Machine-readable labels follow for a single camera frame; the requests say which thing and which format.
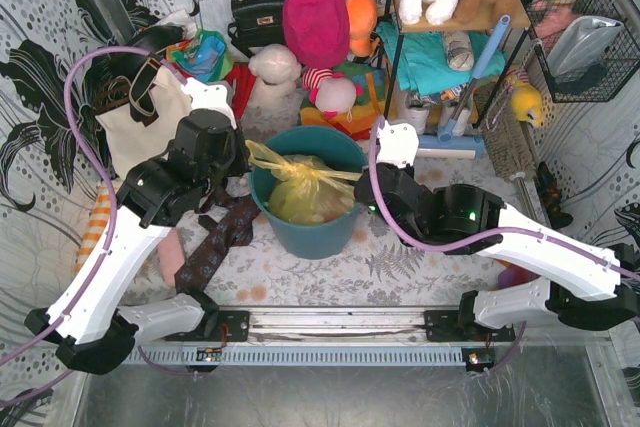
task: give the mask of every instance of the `trash can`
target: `trash can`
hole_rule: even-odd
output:
[[[362,149],[348,136],[328,127],[304,125],[276,135],[266,143],[280,155],[315,155],[334,170],[362,172],[367,162]],[[266,202],[276,178],[271,171],[256,167],[251,173],[251,195],[265,213],[282,246],[303,259],[324,259],[339,254],[353,234],[359,205],[331,222],[319,225],[291,224],[269,212]]]

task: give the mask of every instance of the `wire basket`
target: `wire basket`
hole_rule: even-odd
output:
[[[536,54],[554,103],[608,102],[640,67],[640,47],[611,0],[522,0],[532,39],[540,39]],[[597,63],[554,77],[547,55],[575,16],[598,15],[622,22],[623,29]],[[564,26],[559,31],[554,29]]]

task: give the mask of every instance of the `yellow plastic bag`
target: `yellow plastic bag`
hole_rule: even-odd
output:
[[[315,156],[282,157],[266,145],[245,141],[249,162],[268,169],[278,179],[267,208],[273,215],[292,224],[323,224],[348,213],[355,205],[353,186],[362,175],[338,172]]]

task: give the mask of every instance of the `floral tablecloth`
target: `floral tablecloth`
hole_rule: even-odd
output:
[[[242,119],[246,138],[264,142],[297,124],[303,93],[296,92],[282,110],[248,110]],[[477,185],[520,206],[513,184],[494,175],[490,160],[417,159],[416,179],[429,188],[451,183]],[[533,185],[528,186],[535,195]],[[247,178],[231,179],[228,191],[248,193]],[[540,210],[539,202],[534,202]],[[210,215],[219,220],[223,209]],[[178,226],[189,255],[206,237],[196,216]],[[472,289],[494,288],[504,267],[479,256],[427,254],[403,246],[379,217],[363,209],[350,242],[340,255],[304,260],[278,243],[267,218],[253,224],[253,241],[233,247],[206,289],[220,305],[457,305]],[[144,303],[171,295],[152,254],[124,298]]]

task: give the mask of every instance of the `pink bag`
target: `pink bag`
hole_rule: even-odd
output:
[[[330,69],[349,53],[349,14],[344,0],[285,0],[282,27],[298,61]]]

